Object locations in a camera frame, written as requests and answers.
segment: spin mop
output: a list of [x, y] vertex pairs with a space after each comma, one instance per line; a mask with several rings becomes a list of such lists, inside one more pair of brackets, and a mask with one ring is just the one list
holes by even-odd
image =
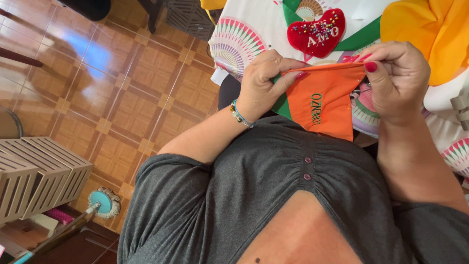
[[23, 264], [28, 259], [30, 259], [36, 252], [38, 252], [41, 248], [47, 245], [49, 242], [57, 238], [60, 234], [62, 234], [65, 230], [69, 229], [73, 226], [76, 222], [80, 219], [85, 217], [86, 215], [96, 212], [96, 216], [110, 219], [117, 216], [121, 210], [121, 204], [119, 203], [119, 197], [114, 194], [114, 192], [110, 189], [100, 187], [98, 190], [93, 191], [90, 196], [88, 196], [88, 209], [81, 214], [79, 217], [75, 218], [72, 222], [68, 225], [64, 226], [57, 232], [55, 232], [49, 239], [44, 241], [40, 246], [35, 248], [33, 251], [25, 254], [22, 258], [15, 262], [15, 264]]

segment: gray blouse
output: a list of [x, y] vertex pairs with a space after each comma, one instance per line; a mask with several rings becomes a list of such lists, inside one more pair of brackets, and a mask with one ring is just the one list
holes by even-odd
[[212, 166], [163, 154], [140, 167], [118, 263], [233, 264], [297, 190], [313, 193], [364, 264], [469, 263], [469, 216], [432, 203], [391, 207], [355, 144], [273, 116]]

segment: blue string bracelet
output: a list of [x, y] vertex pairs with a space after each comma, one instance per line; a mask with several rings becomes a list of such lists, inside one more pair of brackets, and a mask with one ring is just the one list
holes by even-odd
[[236, 108], [236, 100], [237, 100], [237, 99], [235, 99], [235, 100], [231, 103], [231, 107], [230, 107], [230, 111], [233, 113], [233, 117], [236, 118], [236, 120], [237, 120], [239, 123], [241, 123], [241, 124], [247, 126], [248, 128], [253, 128], [254, 125], [256, 124], [256, 122], [254, 122], [254, 123], [249, 123], [248, 121], [246, 121], [246, 119], [244, 119], [244, 118], [239, 114], [238, 109]]

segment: red pincushion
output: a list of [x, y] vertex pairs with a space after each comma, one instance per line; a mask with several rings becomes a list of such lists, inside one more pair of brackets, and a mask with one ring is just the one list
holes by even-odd
[[287, 36], [290, 45], [295, 49], [314, 57], [324, 58], [337, 46], [344, 30], [344, 13], [335, 8], [324, 12], [316, 21], [291, 23]]

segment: brown tile floor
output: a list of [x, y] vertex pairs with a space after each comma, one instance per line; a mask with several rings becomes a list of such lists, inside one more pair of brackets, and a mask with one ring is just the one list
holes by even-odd
[[165, 24], [151, 35], [137, 0], [113, 0], [91, 22], [55, 0], [0, 0], [0, 47], [35, 57], [35, 68], [0, 58], [0, 106], [28, 135], [50, 136], [95, 164], [80, 198], [104, 186], [122, 213], [95, 221], [120, 233], [139, 165], [184, 130], [214, 114], [207, 43]]

